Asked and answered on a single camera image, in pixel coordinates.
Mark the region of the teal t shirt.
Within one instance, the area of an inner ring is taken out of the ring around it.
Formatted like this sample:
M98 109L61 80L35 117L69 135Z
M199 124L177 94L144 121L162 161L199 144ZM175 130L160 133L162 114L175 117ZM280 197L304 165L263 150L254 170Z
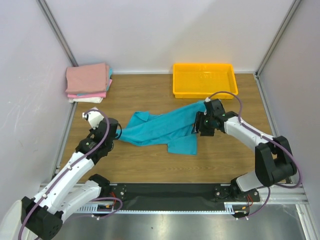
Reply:
M197 112L204 112L202 101L163 114L135 112L122 129L120 140L138 147L167 145L171 154L196 155L198 143L192 134Z

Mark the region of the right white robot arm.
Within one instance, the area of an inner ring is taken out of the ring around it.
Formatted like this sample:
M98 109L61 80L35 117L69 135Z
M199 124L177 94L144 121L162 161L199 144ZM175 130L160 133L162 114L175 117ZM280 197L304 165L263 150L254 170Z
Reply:
M274 137L247 124L239 113L226 112L221 101L207 98L205 111L198 111L192 131L201 136L212 137L216 130L234 137L254 153L254 170L231 181L230 195L242 201L249 191L271 187L294 176L298 168L293 160L289 141Z

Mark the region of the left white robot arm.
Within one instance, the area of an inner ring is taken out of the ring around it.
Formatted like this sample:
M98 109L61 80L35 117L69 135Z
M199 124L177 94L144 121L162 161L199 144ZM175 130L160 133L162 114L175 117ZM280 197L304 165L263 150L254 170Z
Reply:
M21 200L18 239L22 239L24 229L39 239L53 239L68 218L91 201L119 203L118 207L111 206L108 216L122 208L122 200L110 194L110 182L99 174L92 175L82 187L71 191L78 180L113 149L120 126L114 118L92 123L89 135L79 142L63 169L33 198L25 196Z

